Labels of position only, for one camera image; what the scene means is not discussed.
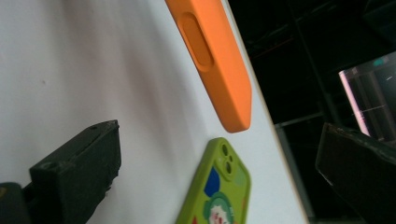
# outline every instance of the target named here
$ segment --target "green phone case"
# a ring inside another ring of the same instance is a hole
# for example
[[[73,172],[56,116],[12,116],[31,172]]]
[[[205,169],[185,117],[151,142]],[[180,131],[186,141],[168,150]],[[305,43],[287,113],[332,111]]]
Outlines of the green phone case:
[[[207,144],[177,224],[244,224],[250,176],[225,138]]]

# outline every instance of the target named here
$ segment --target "orange phone case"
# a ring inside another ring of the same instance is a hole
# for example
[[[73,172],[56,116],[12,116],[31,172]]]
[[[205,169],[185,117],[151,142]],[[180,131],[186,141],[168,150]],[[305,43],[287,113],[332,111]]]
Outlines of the orange phone case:
[[[249,128],[248,70],[220,0],[166,0],[221,124],[229,133]]]

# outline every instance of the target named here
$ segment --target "white surface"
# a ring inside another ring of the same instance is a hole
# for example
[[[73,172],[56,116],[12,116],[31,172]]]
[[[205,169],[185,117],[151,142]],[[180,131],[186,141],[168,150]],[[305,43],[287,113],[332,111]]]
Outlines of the white surface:
[[[253,83],[251,127],[224,131],[164,1],[0,2],[0,182],[94,123],[120,123],[122,166],[89,223],[174,223],[207,141],[252,177],[247,223],[305,223]]]

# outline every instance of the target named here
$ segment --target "camera cutout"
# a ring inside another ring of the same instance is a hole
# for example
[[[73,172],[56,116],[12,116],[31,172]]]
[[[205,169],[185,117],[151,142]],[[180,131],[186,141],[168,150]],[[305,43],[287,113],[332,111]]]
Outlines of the camera cutout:
[[[227,173],[229,175],[231,174],[231,171],[232,171],[231,164],[228,161],[225,163],[225,170],[227,171]]]
[[[225,145],[223,145],[222,150],[223,150],[224,156],[228,156],[228,149]]]

